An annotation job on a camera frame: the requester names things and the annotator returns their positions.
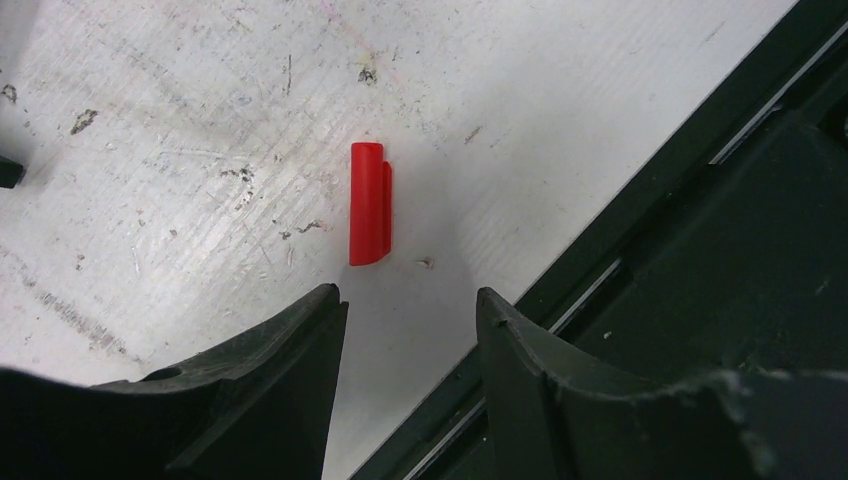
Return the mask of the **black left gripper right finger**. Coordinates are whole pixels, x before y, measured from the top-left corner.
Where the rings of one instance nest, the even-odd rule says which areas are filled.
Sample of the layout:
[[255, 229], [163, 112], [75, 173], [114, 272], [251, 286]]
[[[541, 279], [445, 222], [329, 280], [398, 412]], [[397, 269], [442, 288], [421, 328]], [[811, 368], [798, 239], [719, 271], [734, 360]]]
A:
[[476, 300], [499, 479], [843, 479], [847, 375], [717, 370], [670, 384], [605, 363], [495, 290]]

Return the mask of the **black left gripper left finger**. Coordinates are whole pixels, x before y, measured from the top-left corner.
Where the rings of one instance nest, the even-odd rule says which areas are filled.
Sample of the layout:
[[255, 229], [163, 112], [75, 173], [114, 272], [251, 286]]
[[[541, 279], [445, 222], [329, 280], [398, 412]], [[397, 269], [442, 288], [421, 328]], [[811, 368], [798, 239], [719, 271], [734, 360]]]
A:
[[143, 379], [1, 372], [5, 479], [318, 479], [348, 305], [322, 284]]

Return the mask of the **red marker cap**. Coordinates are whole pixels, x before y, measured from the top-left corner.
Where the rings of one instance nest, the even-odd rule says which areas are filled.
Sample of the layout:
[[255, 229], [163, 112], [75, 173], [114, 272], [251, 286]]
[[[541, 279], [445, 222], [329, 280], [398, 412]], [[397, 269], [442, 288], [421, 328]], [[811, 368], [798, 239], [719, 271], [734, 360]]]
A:
[[349, 265], [377, 263], [392, 249], [393, 169], [384, 146], [351, 145]]

